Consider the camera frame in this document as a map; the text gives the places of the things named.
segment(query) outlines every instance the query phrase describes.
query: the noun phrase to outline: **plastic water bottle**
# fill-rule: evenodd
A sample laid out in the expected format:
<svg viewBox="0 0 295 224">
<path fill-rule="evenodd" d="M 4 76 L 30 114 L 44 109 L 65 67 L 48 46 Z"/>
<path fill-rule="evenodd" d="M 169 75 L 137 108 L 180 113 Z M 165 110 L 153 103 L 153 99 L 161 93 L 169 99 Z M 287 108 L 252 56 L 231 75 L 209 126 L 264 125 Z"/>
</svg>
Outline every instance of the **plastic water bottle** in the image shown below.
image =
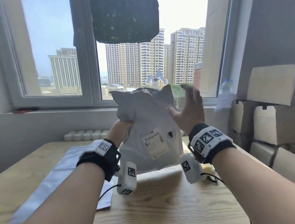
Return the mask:
<svg viewBox="0 0 295 224">
<path fill-rule="evenodd" d="M 221 85 L 219 94 L 230 94 L 232 92 L 232 81 L 226 79 L 224 83 Z"/>
<path fill-rule="evenodd" d="M 156 89 L 156 90 L 160 90 L 160 86 L 158 83 L 158 79 L 154 78 L 154 82 L 152 83 L 152 85 L 150 86 L 152 89 Z"/>
</svg>

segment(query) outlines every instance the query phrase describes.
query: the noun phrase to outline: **wooden table top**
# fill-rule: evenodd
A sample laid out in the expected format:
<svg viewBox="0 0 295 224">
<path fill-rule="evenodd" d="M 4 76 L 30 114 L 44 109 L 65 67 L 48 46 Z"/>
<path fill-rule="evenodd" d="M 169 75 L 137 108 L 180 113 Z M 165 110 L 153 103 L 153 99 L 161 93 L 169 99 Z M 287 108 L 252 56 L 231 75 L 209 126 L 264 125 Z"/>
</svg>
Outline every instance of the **wooden table top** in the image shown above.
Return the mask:
<svg viewBox="0 0 295 224">
<path fill-rule="evenodd" d="M 0 173 L 0 223 L 9 223 L 16 210 L 72 146 L 83 142 L 51 142 Z M 249 224 L 229 189 L 219 182 L 190 184 L 180 165 L 138 175 L 137 189 L 123 197 L 113 191 L 110 208 L 96 213 L 94 223 Z"/>
</svg>

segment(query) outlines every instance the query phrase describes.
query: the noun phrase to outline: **cardboard box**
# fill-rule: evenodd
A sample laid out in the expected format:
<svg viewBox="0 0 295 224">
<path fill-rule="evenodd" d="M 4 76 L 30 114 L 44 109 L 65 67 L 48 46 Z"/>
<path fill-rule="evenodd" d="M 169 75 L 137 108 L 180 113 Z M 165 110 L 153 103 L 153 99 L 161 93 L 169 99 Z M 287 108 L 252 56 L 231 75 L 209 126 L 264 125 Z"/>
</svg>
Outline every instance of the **cardboard box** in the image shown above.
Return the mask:
<svg viewBox="0 0 295 224">
<path fill-rule="evenodd" d="M 295 183 L 295 155 L 293 153 L 280 147 L 272 169 Z"/>
<path fill-rule="evenodd" d="M 239 133 L 253 133 L 253 114 L 258 104 L 255 101 L 234 100 L 230 110 L 230 128 Z"/>
<path fill-rule="evenodd" d="M 247 100 L 295 105 L 294 86 L 294 64 L 253 68 Z"/>
<path fill-rule="evenodd" d="M 262 142 L 253 142 L 251 145 L 250 154 L 265 165 L 270 166 L 273 161 L 275 151 L 275 145 L 265 144 Z"/>
<path fill-rule="evenodd" d="M 295 106 L 256 107 L 254 139 L 275 145 L 295 143 Z"/>
<path fill-rule="evenodd" d="M 253 133 L 239 133 L 233 129 L 230 129 L 229 137 L 237 146 L 241 147 L 246 152 L 250 151 L 251 143 L 253 140 Z"/>
</svg>

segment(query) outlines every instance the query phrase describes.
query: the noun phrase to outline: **person's right hand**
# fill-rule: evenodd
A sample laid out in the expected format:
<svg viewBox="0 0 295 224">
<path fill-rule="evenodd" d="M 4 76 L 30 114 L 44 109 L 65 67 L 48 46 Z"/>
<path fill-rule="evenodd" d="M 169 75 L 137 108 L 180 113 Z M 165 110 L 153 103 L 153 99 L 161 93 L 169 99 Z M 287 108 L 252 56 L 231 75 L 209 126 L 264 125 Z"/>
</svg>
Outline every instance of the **person's right hand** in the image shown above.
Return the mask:
<svg viewBox="0 0 295 224">
<path fill-rule="evenodd" d="M 181 112 L 177 112 L 173 107 L 168 107 L 168 112 L 178 127 L 187 135 L 198 123 L 205 123 L 203 100 L 200 91 L 187 84 L 181 85 L 185 90 L 185 106 Z"/>
</svg>

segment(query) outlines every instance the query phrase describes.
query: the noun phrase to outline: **white plastic bag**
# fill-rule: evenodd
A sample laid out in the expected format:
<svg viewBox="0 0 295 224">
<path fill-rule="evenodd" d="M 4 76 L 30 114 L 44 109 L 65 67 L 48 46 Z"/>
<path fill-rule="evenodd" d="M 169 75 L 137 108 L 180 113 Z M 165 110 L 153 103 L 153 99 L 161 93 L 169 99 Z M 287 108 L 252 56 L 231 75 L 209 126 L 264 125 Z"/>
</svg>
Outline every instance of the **white plastic bag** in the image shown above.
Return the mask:
<svg viewBox="0 0 295 224">
<path fill-rule="evenodd" d="M 117 117 L 135 122 L 120 146 L 121 163 L 135 163 L 137 174 L 178 165 L 183 148 L 180 128 L 167 111 L 174 104 L 171 86 L 161 91 L 139 88 L 133 92 L 111 91 L 111 94 L 119 105 Z"/>
</svg>

